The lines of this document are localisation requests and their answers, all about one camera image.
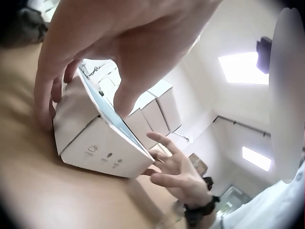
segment table surface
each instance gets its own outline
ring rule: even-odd
[[[64,164],[33,114],[40,45],[0,51],[0,191],[24,228],[154,228],[175,198],[140,176]]]

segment bracelet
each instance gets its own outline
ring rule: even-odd
[[[192,210],[190,210],[188,206],[184,204],[184,208],[186,209],[184,216],[188,226],[195,227],[203,219],[204,216],[211,214],[215,209],[216,202],[220,202],[220,198],[218,196],[212,196],[211,202],[206,206]]]

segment wrist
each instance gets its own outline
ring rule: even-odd
[[[192,210],[206,206],[208,203],[212,201],[212,199],[213,199],[212,194],[210,192],[207,192],[204,195],[202,195],[200,198],[194,200],[192,203],[186,205],[190,210]]]

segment ceiling light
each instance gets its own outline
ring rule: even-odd
[[[257,52],[218,58],[228,83],[269,85],[269,74],[264,74],[256,67],[257,59]]]
[[[265,171],[270,169],[271,159],[244,146],[242,147],[242,157]]]

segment ceiling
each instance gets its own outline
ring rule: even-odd
[[[268,85],[227,83],[218,57],[255,52],[256,41],[262,36],[272,39],[280,10],[260,0],[224,0],[204,28],[200,41],[183,60],[205,107],[267,132],[270,132]],[[225,157],[270,184],[279,180],[269,137],[226,121],[217,121],[214,126]],[[242,146],[272,159],[270,170],[263,171],[244,160]]]
[[[255,52],[261,36],[272,39],[278,15],[259,0],[224,0],[190,53],[202,64],[192,80],[200,85],[197,90],[209,83],[209,93],[202,96],[215,98],[217,113],[266,131],[270,130],[268,86],[227,83],[218,57]]]

